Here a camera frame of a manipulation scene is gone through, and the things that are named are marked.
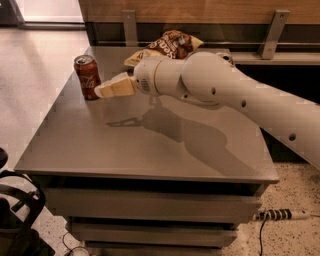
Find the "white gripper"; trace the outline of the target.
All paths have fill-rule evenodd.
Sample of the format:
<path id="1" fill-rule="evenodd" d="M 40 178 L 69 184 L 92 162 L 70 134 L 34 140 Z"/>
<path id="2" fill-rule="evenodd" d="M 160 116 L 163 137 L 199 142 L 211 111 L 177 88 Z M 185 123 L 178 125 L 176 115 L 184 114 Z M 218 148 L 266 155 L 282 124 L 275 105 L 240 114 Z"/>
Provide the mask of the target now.
<path id="1" fill-rule="evenodd" d="M 155 72 L 159 64 L 159 57 L 147 57 L 135 66 L 134 78 L 137 87 L 144 94 L 159 96 L 155 86 Z M 136 87 L 131 76 L 127 72 L 122 72 L 97 86 L 94 92 L 100 98 L 130 96 L 136 93 Z"/>

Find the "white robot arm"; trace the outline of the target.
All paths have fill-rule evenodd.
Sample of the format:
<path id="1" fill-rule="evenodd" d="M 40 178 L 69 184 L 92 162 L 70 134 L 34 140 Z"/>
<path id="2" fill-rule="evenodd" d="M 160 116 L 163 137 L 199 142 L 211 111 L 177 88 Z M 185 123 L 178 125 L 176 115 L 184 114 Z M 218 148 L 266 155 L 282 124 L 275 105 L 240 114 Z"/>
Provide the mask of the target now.
<path id="1" fill-rule="evenodd" d="M 196 52 L 184 60 L 148 56 L 132 75 L 120 73 L 94 89 L 100 98 L 137 91 L 201 107 L 231 107 L 320 168 L 319 105 L 248 77 L 216 53 Z"/>

